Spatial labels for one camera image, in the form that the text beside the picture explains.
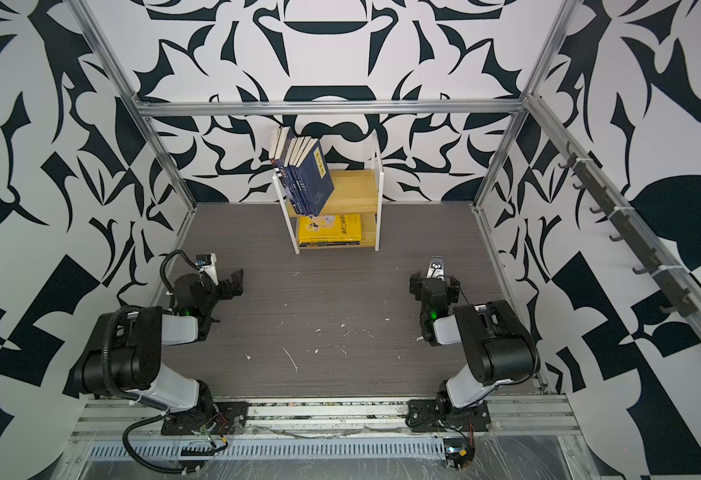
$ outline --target bookshelf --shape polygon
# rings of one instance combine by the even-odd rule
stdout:
[[[374,248],[375,251],[379,251],[379,228],[382,220],[385,172],[379,152],[377,132],[373,131],[365,142],[370,144],[370,152],[368,160],[364,161],[363,170],[335,170],[330,165],[329,175],[332,177],[334,192],[326,201],[324,209],[321,210],[322,215],[360,214],[363,231],[359,245],[300,247],[295,235],[297,221],[292,220],[299,215],[294,211],[280,180],[275,172],[273,173],[273,185],[278,193],[281,211],[284,214],[295,254],[299,254],[301,250],[332,248]]]

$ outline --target white shelf frame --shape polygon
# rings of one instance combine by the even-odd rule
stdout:
[[[372,152],[369,156],[369,159],[364,161],[363,168],[365,170],[374,170],[374,181],[377,185],[377,211],[375,212],[376,232],[374,241],[374,251],[379,252],[379,234],[383,219],[383,187],[385,185],[385,168],[383,166],[383,156],[379,151],[379,139],[377,138],[376,130],[373,131],[370,136],[372,138],[371,143],[373,144]],[[332,168],[332,164],[329,164],[329,168],[330,170],[336,170]],[[289,238],[292,242],[294,253],[299,255],[300,245],[298,244],[297,237],[294,235],[292,220],[289,218],[289,211],[287,210],[287,194],[284,191],[284,186],[281,184],[281,181],[278,179],[278,176],[276,175],[275,171],[273,172],[273,177],[271,178],[271,181],[273,181],[273,186],[276,188],[278,202],[281,205],[281,213],[284,214],[284,221],[286,221],[287,223]]]

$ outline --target transparent plastic sheet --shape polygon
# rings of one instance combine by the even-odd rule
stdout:
[[[163,475],[139,466],[128,456],[117,458],[96,458],[92,452],[98,446],[113,445],[116,442],[93,441],[84,468],[78,477],[81,480],[110,478],[113,480],[159,478],[207,479],[247,479],[260,480],[278,478],[284,480],[304,480],[315,478],[339,478],[348,480],[401,478],[411,480],[440,480],[449,478],[480,478],[485,480],[559,480],[563,478],[590,478],[587,463],[577,451],[579,444],[574,436],[535,436],[502,435],[501,425],[492,424],[491,430],[475,437],[475,456],[462,470],[448,467],[441,455],[426,451],[422,446],[402,446],[408,441],[440,443],[433,437],[401,436],[402,432],[381,432],[368,430],[353,436],[310,436],[289,435],[274,432],[267,428],[241,428],[226,436],[228,449],[198,471],[190,469],[187,475]],[[221,445],[220,437],[213,436]],[[141,444],[173,445],[179,448],[187,443],[171,437],[158,440],[135,439],[134,446]],[[444,441],[444,448],[460,448],[462,437]],[[198,449],[209,448],[205,437],[194,440]],[[148,459],[160,466],[177,467],[176,460]]]

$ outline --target white debris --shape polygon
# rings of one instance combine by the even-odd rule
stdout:
[[[287,353],[287,355],[289,355],[289,352],[287,352],[287,349],[285,349],[283,347],[281,347],[281,349],[284,350]],[[292,365],[294,365],[294,371],[296,372],[298,370],[298,364],[294,362],[294,359],[292,358],[291,355],[289,355],[289,360],[292,361]]]

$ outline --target black and white wall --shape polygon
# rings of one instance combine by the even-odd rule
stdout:
[[[0,479],[51,471],[94,322],[150,300],[185,214],[67,6],[0,0]]]
[[[586,0],[541,96],[701,283],[701,2]],[[699,478],[701,341],[562,161],[527,120],[484,205],[551,387],[606,478]]]
[[[518,98],[561,0],[89,4],[140,98],[214,102]],[[376,131],[389,200],[468,200],[507,122],[505,114],[257,116],[170,119],[157,129],[199,201],[276,200],[263,152],[284,124],[322,136],[335,168],[362,166],[358,143]]]

